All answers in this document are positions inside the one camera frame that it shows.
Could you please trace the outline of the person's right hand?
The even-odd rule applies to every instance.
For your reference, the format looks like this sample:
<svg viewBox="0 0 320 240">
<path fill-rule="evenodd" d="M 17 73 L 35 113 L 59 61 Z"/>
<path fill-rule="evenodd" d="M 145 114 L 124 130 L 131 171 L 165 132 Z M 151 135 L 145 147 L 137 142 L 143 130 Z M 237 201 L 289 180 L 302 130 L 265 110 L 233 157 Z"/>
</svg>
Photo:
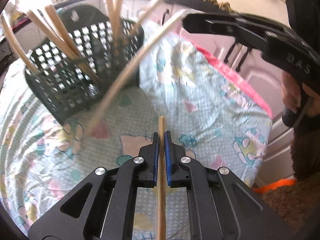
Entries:
<svg viewBox="0 0 320 240">
<path fill-rule="evenodd" d="M 283 71 L 282 101 L 285 111 L 282 121 L 287 127 L 301 131 L 319 129 L 319 95 L 303 83 L 298 83 L 292 75 Z"/>
</svg>

